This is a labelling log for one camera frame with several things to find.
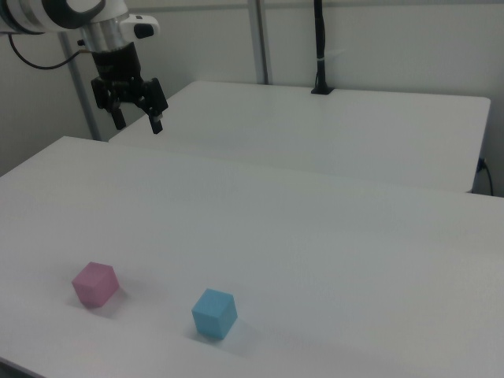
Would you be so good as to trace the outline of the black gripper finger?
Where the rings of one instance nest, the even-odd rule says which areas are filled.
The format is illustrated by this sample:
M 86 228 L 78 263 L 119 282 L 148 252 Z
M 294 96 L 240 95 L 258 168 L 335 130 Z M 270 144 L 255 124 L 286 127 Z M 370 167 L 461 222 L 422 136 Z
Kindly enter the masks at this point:
M 139 85 L 134 103 L 149 117 L 152 132 L 159 134 L 163 130 L 163 112 L 169 107 L 159 80 L 153 78 L 143 81 Z
M 126 127 L 124 115 L 120 109 L 121 101 L 113 86 L 114 82 L 97 77 L 91 81 L 94 98 L 99 109 L 106 110 L 113 118 L 116 130 Z

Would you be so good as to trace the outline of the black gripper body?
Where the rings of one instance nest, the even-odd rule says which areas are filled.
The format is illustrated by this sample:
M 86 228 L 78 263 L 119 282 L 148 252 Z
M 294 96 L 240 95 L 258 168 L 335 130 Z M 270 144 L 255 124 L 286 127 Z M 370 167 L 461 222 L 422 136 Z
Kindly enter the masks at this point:
M 94 52 L 91 55 L 98 70 L 98 77 L 91 81 L 92 87 L 116 82 L 133 83 L 135 87 L 143 85 L 141 65 L 134 43 L 118 50 Z

